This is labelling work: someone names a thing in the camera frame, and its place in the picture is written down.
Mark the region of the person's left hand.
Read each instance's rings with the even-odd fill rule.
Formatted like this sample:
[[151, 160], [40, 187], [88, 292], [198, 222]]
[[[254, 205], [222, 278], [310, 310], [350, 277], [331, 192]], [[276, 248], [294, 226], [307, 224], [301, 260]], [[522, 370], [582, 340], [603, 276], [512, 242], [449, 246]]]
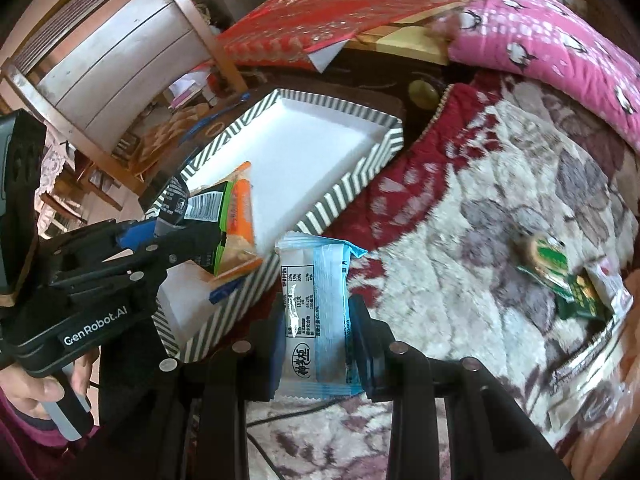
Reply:
[[[70, 385], [81, 396], [87, 394], [93, 364], [99, 356], [100, 350], [93, 349], [74, 362]], [[1, 371], [1, 389], [17, 411], [36, 419], [49, 419], [43, 402], [58, 402], [65, 396], [64, 388], [54, 377], [30, 377], [16, 363]]]

